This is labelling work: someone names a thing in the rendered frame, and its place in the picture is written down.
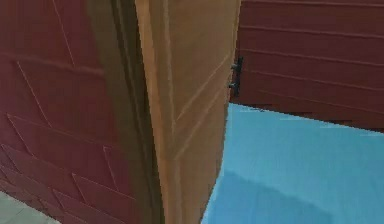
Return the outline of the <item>brown wooden room door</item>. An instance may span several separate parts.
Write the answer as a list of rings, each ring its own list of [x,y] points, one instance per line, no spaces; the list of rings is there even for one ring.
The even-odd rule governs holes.
[[[200,224],[219,176],[241,0],[135,0],[165,224]]]

